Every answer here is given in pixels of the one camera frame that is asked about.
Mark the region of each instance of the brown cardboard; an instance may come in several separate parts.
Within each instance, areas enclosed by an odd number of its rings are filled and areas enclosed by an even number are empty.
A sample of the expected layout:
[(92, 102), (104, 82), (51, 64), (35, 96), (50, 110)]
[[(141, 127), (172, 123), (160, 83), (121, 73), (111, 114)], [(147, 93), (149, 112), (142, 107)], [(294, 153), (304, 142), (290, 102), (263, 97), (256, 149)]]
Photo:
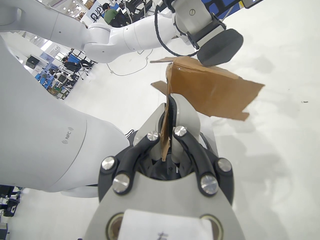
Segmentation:
[[(247, 81), (217, 66), (207, 68), (191, 57), (166, 57), (151, 63), (172, 62), (168, 65), (167, 82), (157, 81), (152, 86), (167, 96), (183, 95), (200, 113), (245, 121), (249, 113), (243, 110), (257, 97), (263, 84)], [(160, 134), (162, 160), (169, 149), (168, 105)]]

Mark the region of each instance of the silver bolt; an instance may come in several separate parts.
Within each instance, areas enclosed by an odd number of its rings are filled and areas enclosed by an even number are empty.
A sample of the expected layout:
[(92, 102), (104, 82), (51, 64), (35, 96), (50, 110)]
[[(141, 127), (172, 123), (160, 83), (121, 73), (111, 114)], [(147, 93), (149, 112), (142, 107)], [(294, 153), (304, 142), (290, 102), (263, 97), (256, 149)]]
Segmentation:
[(113, 158), (113, 156), (109, 156), (102, 161), (101, 167), (104, 170), (109, 170), (113, 167), (114, 163), (115, 163), (115, 159)]
[(119, 174), (113, 179), (112, 189), (114, 192), (122, 193), (124, 192), (130, 184), (130, 178), (126, 174)]
[(218, 166), (224, 172), (229, 172), (232, 169), (230, 161), (225, 158), (221, 158), (218, 160)]
[(212, 175), (203, 176), (200, 180), (200, 184), (202, 190), (208, 195), (216, 194), (219, 189), (218, 181)]
[(156, 131), (151, 131), (146, 135), (146, 137), (149, 139), (149, 141), (156, 141), (159, 138), (159, 133)]
[(184, 126), (177, 126), (174, 129), (174, 134), (177, 136), (184, 136), (187, 133), (187, 130)]

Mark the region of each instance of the nfc logo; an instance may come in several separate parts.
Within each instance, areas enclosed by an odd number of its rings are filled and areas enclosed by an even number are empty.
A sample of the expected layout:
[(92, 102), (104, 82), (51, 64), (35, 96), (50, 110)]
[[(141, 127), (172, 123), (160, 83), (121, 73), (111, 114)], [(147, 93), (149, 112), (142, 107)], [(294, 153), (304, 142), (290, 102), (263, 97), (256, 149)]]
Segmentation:
[(66, 133), (64, 140), (62, 140), (62, 143), (63, 143), (63, 144), (69, 143), (69, 138), (70, 138), (71, 132), (72, 132), (73, 130), (74, 130), (74, 129), (73, 129), (72, 127), (68, 127), (68, 132)]

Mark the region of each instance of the person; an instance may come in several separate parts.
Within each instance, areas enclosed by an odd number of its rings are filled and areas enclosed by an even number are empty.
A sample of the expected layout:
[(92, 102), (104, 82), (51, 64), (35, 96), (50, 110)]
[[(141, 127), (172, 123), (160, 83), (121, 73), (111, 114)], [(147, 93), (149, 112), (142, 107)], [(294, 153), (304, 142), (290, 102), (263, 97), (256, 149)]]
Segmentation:
[(104, 21), (109, 25), (111, 20), (113, 20), (118, 14), (117, 10), (111, 9), (108, 3), (104, 3), (102, 5), (102, 9), (104, 10)]
[(65, 66), (66, 68), (68, 68), (68, 66), (73, 66), (73, 67), (79, 67), (80, 66), (80, 63), (82, 64), (82, 66), (86, 69), (90, 69), (92, 67), (92, 63), (86, 61), (86, 60), (81, 60), (79, 63), (75, 63), (75, 62), (70, 62), (68, 61), (68, 58), (67, 57), (64, 57), (62, 59), (63, 61), (63, 66)]

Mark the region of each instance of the office chair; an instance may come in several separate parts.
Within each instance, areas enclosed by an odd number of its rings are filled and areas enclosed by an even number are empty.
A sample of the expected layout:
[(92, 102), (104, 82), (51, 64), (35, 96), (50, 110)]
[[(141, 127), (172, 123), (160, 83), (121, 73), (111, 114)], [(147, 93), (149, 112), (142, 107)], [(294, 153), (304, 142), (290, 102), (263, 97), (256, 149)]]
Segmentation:
[(116, 28), (121, 27), (121, 25), (126, 26), (127, 25), (126, 17), (121, 11), (119, 11), (117, 15), (110, 21), (109, 25)]
[(81, 76), (81, 74), (79, 72), (81, 70), (81, 68), (85, 72), (85, 74), (88, 76), (88, 73), (85, 71), (85, 69), (82, 67), (82, 65), (80, 65), (79, 67), (75, 67), (73, 65), (67, 65), (65, 68), (69, 71), (72, 71), (73, 73), (78, 73), (82, 80), (83, 80), (83, 77)]

